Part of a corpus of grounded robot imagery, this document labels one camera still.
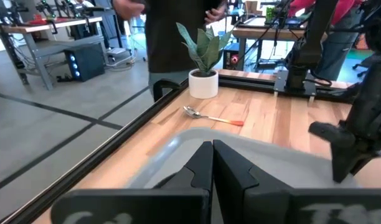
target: gray floor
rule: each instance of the gray floor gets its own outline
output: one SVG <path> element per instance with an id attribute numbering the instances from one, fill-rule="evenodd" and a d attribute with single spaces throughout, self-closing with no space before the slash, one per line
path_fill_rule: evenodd
<path id="1" fill-rule="evenodd" d="M 0 219 L 35 197 L 116 133 L 112 124 L 125 126 L 153 104 L 145 89 L 148 69 L 142 60 L 143 41 L 136 43 L 139 52 L 133 68 L 108 69 L 104 75 L 84 83 L 56 83 L 52 91 L 45 89 L 39 77 L 29 76 L 30 85 L 22 85 L 7 54 L 0 52 Z M 270 52 L 268 44 L 263 57 L 269 57 Z M 63 55 L 58 55 L 49 62 L 62 59 Z M 342 81 L 358 81 L 356 73 L 360 71 L 350 68 L 357 62 L 347 60 Z M 69 70 L 62 66 L 49 72 L 56 77 Z M 56 113 L 48 107 L 99 123 Z"/>

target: spoon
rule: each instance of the spoon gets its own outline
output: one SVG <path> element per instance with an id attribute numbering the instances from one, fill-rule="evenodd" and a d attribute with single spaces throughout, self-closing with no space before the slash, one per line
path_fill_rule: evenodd
<path id="1" fill-rule="evenodd" d="M 184 110 L 185 110 L 185 114 L 188 114 L 189 116 L 191 116 L 193 118 L 207 118 L 207 119 L 211 119 L 214 121 L 220 121 L 220 122 L 224 122 L 224 123 L 228 123 L 228 124 L 233 124 L 236 126 L 243 126 L 243 124 L 244 124 L 243 121 L 230 121 L 227 119 L 213 118 L 211 116 L 201 115 L 198 111 L 191 108 L 190 106 L 184 106 Z"/>

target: hand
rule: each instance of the hand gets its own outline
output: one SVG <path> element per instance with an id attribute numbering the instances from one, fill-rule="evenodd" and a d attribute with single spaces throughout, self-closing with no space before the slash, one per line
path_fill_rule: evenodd
<path id="1" fill-rule="evenodd" d="M 113 0 L 113 7 L 122 19 L 129 20 L 132 17 L 141 15 L 145 5 L 132 2 L 131 0 Z"/>
<path id="2" fill-rule="evenodd" d="M 225 16 L 225 9 L 227 8 L 226 5 L 220 6 L 218 9 L 212 9 L 209 11 L 206 11 L 206 18 L 204 18 L 204 21 L 207 24 L 217 22 L 221 20 Z"/>

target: jeans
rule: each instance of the jeans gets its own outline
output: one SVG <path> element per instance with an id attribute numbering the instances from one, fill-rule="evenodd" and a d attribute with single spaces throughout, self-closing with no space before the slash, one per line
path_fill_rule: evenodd
<path id="1" fill-rule="evenodd" d="M 361 12 L 357 12 L 358 7 L 353 7 L 350 11 L 335 25 L 336 29 L 350 29 L 358 24 Z M 322 59 L 316 68 L 316 74 L 319 77 L 336 81 L 348 52 L 353 46 L 358 33 L 352 32 L 333 32 L 329 34 L 323 42 Z"/>
<path id="2" fill-rule="evenodd" d="M 161 79 L 168 79 L 175 83 L 180 84 L 185 79 L 188 78 L 189 72 L 191 70 L 186 70 L 182 72 L 168 72 L 168 73 L 149 73 L 149 90 L 151 94 L 153 95 L 153 85 L 161 80 Z M 163 95 L 167 94 L 170 91 L 170 89 L 163 89 Z"/>

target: computer tower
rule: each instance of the computer tower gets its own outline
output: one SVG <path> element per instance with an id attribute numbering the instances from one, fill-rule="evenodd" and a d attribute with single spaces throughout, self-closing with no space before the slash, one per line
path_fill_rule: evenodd
<path id="1" fill-rule="evenodd" d="M 100 43 L 87 44 L 65 50 L 72 77 L 85 82 L 105 73 L 103 51 Z"/>
<path id="2" fill-rule="evenodd" d="M 239 43 L 232 43 L 223 49 L 223 69 L 236 70 L 239 60 Z"/>

